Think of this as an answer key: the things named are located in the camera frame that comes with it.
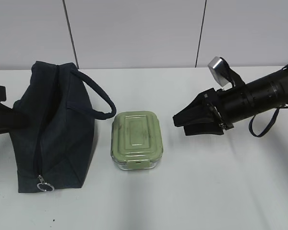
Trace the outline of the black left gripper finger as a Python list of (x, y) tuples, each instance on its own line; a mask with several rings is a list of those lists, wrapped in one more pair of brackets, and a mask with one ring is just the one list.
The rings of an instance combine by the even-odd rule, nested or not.
[(0, 134), (30, 126), (29, 116), (0, 103)]

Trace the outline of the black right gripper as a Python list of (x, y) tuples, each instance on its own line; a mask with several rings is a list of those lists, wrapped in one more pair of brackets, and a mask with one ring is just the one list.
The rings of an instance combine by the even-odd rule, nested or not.
[(186, 136), (223, 135), (234, 126), (214, 88), (199, 93), (184, 109), (173, 116), (174, 126), (183, 127)]

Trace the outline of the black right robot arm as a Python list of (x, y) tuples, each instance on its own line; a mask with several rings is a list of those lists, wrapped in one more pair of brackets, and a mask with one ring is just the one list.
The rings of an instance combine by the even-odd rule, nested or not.
[[(288, 109), (288, 64), (250, 83), (245, 83), (222, 57), (214, 57), (208, 68), (220, 86), (230, 83), (232, 87), (203, 91), (173, 116), (174, 125), (183, 127), (185, 135), (223, 135), (234, 123), (251, 118), (249, 132), (261, 138), (272, 128), (279, 111)], [(260, 134), (255, 134), (252, 129), (255, 116), (271, 109), (275, 112), (270, 122)]]

